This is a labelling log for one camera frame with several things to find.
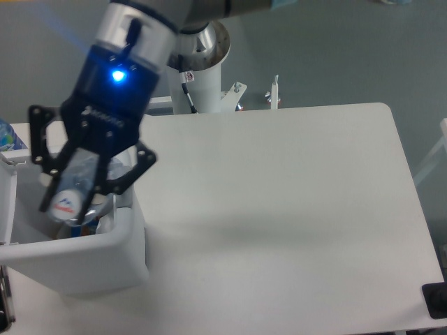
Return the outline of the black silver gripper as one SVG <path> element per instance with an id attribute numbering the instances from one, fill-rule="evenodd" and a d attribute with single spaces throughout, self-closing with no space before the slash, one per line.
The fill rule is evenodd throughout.
<path id="1" fill-rule="evenodd" d="M 77 148 L 98 154 L 94 178 L 76 225 L 91 221 L 94 204 L 122 195 L 156 162 L 156 154 L 138 141 L 140 122 L 173 49 L 178 16 L 165 1 L 111 1 L 99 25 L 70 97 L 61 105 L 67 141 L 57 157 L 47 146 L 47 127 L 56 109 L 28 109 L 31 159 L 42 170 L 46 192 L 39 210 L 46 212 L 62 174 Z M 133 167 L 112 171 L 113 156 L 135 145 Z"/>

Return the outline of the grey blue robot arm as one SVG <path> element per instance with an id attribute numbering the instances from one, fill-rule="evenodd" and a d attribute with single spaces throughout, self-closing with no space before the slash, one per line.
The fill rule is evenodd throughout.
<path id="1" fill-rule="evenodd" d="M 111 1 L 71 95 L 60 107 L 28 110 L 32 161 L 48 176 L 40 211 L 50 208 L 78 149 L 98 156 L 77 213 L 97 195 L 120 195 L 156 162 L 140 122 L 180 32 L 193 25 L 282 6 L 281 1 Z"/>

